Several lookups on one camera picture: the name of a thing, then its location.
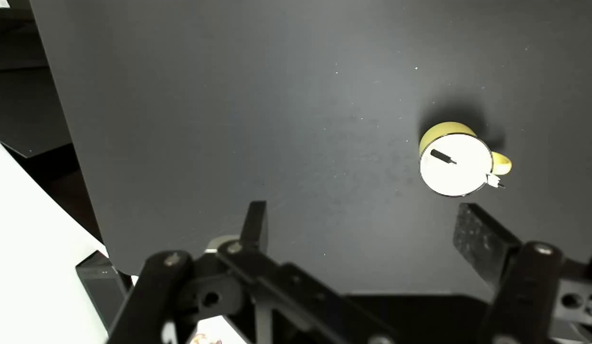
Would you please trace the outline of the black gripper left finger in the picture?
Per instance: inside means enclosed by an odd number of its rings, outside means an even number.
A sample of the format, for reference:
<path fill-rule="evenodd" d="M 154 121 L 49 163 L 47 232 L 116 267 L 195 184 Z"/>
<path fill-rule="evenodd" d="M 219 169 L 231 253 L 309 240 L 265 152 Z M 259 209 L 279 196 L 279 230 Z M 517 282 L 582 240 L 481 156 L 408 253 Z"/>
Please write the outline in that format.
<path fill-rule="evenodd" d="M 252 200 L 240 230 L 240 242 L 252 249 L 267 246 L 267 202 Z"/>

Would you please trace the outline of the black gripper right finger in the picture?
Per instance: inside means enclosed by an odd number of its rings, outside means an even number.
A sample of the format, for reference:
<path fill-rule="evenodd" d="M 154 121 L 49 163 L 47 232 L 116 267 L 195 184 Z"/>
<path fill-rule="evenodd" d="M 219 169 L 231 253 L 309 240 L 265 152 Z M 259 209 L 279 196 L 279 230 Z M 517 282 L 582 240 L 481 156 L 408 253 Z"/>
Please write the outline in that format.
<path fill-rule="evenodd" d="M 452 244 L 481 280 L 496 290 L 521 240 L 475 202 L 458 205 Z"/>

